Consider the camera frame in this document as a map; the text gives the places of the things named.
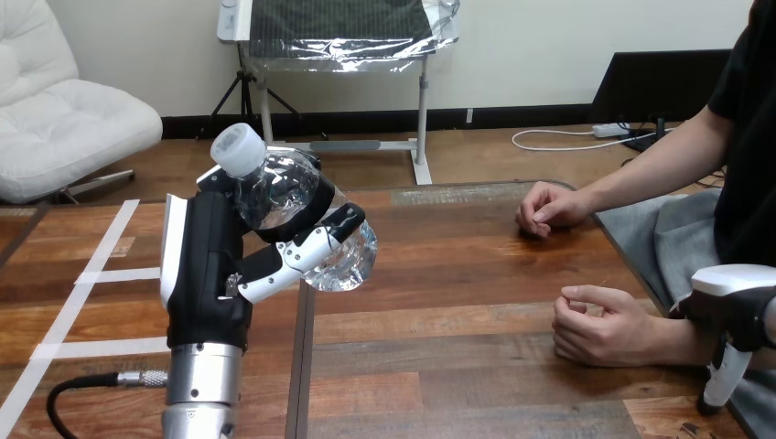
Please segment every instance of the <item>white bottle cap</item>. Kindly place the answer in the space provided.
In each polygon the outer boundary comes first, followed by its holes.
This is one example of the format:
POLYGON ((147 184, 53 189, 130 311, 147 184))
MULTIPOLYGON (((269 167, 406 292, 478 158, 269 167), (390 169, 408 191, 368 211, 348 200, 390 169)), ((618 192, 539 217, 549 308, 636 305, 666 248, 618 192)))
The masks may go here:
POLYGON ((247 123, 236 123, 223 130, 210 157, 232 177, 245 177, 259 167, 266 157, 266 144, 247 123))

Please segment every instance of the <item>gray pants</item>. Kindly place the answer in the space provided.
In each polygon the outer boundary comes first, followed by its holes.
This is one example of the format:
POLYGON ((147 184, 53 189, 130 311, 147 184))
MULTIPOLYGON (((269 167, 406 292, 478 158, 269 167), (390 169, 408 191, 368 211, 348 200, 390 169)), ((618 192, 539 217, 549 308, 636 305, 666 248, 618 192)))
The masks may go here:
POLYGON ((659 197, 598 214, 666 307, 692 291, 690 278, 696 271, 719 265, 714 209, 720 192, 659 197))
MULTIPOLYGON (((714 208, 720 192, 659 197, 598 214, 666 309, 691 291, 696 271, 719 264, 714 208)), ((754 437, 773 437, 776 371, 750 370, 731 400, 754 437)))

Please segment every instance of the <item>human arm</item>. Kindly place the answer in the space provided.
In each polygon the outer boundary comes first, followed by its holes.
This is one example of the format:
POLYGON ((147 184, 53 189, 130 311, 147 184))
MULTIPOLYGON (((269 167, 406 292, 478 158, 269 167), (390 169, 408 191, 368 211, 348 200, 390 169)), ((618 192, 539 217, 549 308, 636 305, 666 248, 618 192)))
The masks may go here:
POLYGON ((685 187, 722 167, 733 122, 708 107, 633 161, 579 190, 591 212, 628 206, 685 187))
MULTIPOLYGON (((555 301, 555 352, 591 366, 705 366, 719 332, 690 320, 651 316, 628 293, 596 286, 571 286, 555 301), (603 307, 601 316, 587 304, 603 307)), ((761 349, 750 365, 776 368, 776 351, 761 349)))
POLYGON ((520 227, 546 237, 587 215, 627 206, 685 187, 719 169, 733 123, 705 107, 626 166, 578 191, 540 182, 515 214, 520 227))

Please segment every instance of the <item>white chair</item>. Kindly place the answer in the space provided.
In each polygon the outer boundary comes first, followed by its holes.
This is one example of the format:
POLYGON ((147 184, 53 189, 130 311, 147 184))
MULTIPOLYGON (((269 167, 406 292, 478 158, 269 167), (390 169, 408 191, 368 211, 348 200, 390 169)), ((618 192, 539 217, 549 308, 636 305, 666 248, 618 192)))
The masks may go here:
POLYGON ((124 171, 69 187, 156 144, 162 123, 131 95, 78 79, 45 0, 0 0, 0 199, 25 203, 76 195, 124 171))

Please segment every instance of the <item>robotic hand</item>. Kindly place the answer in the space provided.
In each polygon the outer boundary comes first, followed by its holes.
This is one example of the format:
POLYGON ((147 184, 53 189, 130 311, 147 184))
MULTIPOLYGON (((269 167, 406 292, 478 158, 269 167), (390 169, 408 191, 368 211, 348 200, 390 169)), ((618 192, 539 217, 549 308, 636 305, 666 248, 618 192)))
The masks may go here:
POLYGON ((194 198, 167 197, 161 296, 172 353, 162 424, 169 439, 232 437, 253 305, 298 282, 364 221, 352 203, 323 220, 294 217, 283 230, 254 230, 277 241, 243 258, 251 230, 234 206, 231 178, 216 166, 197 181, 194 198))
POLYGON ((776 348, 776 268, 718 265, 693 276, 693 292, 676 302, 671 317, 687 317, 719 329, 711 379, 698 398, 709 415, 727 402, 760 348, 776 348))

